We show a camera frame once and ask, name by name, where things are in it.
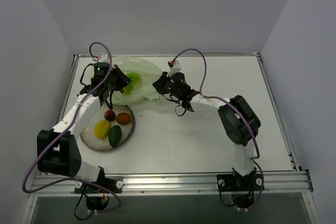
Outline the pale green plastic bag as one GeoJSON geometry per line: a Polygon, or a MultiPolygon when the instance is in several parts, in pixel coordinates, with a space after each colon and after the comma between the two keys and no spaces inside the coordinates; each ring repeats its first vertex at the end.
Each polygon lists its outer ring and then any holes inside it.
{"type": "Polygon", "coordinates": [[[114,57],[113,63],[125,75],[130,72],[138,73],[142,81],[142,87],[133,91],[131,95],[124,95],[121,92],[113,93],[113,104],[131,105],[145,99],[152,102],[159,102],[161,100],[161,95],[157,93],[152,85],[162,74],[162,70],[156,64],[136,57],[114,57]]]}

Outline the dark green fake avocado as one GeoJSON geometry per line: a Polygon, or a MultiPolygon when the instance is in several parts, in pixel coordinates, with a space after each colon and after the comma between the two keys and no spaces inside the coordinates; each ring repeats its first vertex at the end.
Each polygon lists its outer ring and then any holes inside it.
{"type": "Polygon", "coordinates": [[[112,147],[116,147],[121,140],[122,131],[119,125],[113,126],[108,133],[109,144],[112,147]]]}

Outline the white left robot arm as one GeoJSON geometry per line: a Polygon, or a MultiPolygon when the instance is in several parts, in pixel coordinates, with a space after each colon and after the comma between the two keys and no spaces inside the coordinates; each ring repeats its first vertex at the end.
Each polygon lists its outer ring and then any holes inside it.
{"type": "Polygon", "coordinates": [[[82,160],[77,139],[89,119],[104,105],[108,96],[130,82],[117,65],[99,62],[93,65],[94,76],[77,96],[77,101],[51,130],[37,135],[38,170],[87,181],[94,192],[105,188],[104,169],[82,160]]]}

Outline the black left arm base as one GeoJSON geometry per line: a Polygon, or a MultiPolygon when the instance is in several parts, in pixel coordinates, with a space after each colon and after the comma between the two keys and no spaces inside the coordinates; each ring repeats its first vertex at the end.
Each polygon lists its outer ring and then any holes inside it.
{"type": "Polygon", "coordinates": [[[122,176],[103,178],[99,182],[76,181],[74,193],[85,198],[86,207],[91,211],[109,211],[121,207],[121,199],[118,194],[122,193],[124,181],[122,176]],[[108,207],[110,198],[117,200],[117,205],[108,207]]]}

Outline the dark red fake fruit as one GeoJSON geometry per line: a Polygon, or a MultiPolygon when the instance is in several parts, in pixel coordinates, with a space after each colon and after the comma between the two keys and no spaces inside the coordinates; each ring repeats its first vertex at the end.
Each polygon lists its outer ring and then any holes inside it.
{"type": "Polygon", "coordinates": [[[104,119],[107,120],[107,121],[114,121],[115,120],[115,112],[112,111],[112,110],[107,110],[105,113],[104,113],[104,119]]]}

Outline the green fake grapes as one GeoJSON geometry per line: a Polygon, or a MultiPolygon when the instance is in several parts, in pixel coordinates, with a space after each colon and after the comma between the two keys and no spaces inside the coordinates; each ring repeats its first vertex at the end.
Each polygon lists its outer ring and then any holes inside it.
{"type": "Polygon", "coordinates": [[[124,95],[131,95],[133,91],[142,87],[141,76],[135,72],[130,72],[126,74],[126,76],[131,79],[131,82],[125,88],[123,88],[124,95]]]}

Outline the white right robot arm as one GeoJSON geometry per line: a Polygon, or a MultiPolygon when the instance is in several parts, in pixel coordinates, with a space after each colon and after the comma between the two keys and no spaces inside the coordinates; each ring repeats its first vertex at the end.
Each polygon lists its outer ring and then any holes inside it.
{"type": "Polygon", "coordinates": [[[192,89],[181,72],[163,72],[153,87],[159,94],[169,94],[177,98],[180,105],[190,112],[202,112],[218,116],[228,138],[234,143],[235,162],[233,182],[244,189],[252,182],[251,172],[255,169],[254,160],[260,158],[256,136],[261,122],[245,98],[236,95],[229,101],[211,95],[204,95],[192,89]]]}

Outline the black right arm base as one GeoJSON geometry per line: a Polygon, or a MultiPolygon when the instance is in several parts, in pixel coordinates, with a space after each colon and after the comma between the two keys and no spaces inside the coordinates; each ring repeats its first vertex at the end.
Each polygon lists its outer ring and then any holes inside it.
{"type": "Polygon", "coordinates": [[[238,211],[248,211],[260,198],[264,187],[264,176],[255,172],[239,174],[218,174],[217,189],[219,199],[225,207],[235,207],[238,211]],[[225,202],[223,193],[231,193],[231,202],[225,202]]]}

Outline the orange fake fruit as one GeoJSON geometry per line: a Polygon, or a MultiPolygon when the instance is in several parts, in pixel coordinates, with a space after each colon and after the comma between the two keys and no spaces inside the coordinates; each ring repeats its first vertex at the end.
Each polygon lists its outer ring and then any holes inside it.
{"type": "Polygon", "coordinates": [[[131,115],[125,112],[119,113],[115,120],[121,125],[127,125],[131,123],[131,115]]]}

